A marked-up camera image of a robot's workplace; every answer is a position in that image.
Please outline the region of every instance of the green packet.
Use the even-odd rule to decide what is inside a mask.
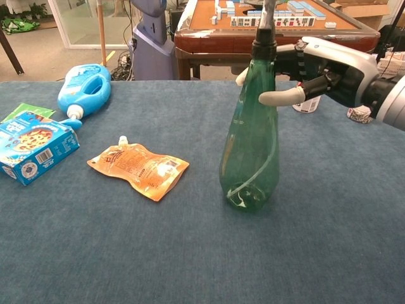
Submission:
[[[17,117],[19,114],[21,114],[25,111],[29,111],[29,112],[35,113],[37,115],[40,115],[40,116],[46,117],[46,118],[51,117],[53,115],[53,113],[55,113],[54,110],[50,110],[47,108],[41,108],[40,106],[32,106],[31,104],[27,104],[27,103],[21,103],[19,106],[17,106],[17,108],[14,111],[12,111],[5,119],[3,119],[3,121],[1,123]]]

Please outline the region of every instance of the blue cardboard box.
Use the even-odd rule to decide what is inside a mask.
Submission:
[[[24,112],[0,124],[0,171],[28,185],[78,147],[71,127]]]

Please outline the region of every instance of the robotic hand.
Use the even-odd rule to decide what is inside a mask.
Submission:
[[[405,130],[405,77],[383,79],[372,55],[316,37],[277,47],[276,73],[301,81],[287,91],[264,92],[259,101],[288,106],[326,94],[336,102],[371,110],[371,117]],[[237,77],[241,85],[247,69]]]

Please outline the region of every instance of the orange pouch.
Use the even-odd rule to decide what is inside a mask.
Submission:
[[[189,166],[179,158],[154,154],[141,144],[111,146],[87,164],[102,174],[125,179],[154,201],[169,192]]]

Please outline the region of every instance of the floor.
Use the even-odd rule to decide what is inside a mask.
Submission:
[[[65,77],[69,69],[85,63],[100,63],[99,49],[65,49],[57,28],[35,30],[33,32],[7,35],[7,39],[23,67],[25,74],[17,75],[4,50],[0,47],[0,82],[55,81]],[[122,49],[108,61],[112,70],[117,66],[118,55]],[[202,80],[234,80],[229,67],[202,66]]]

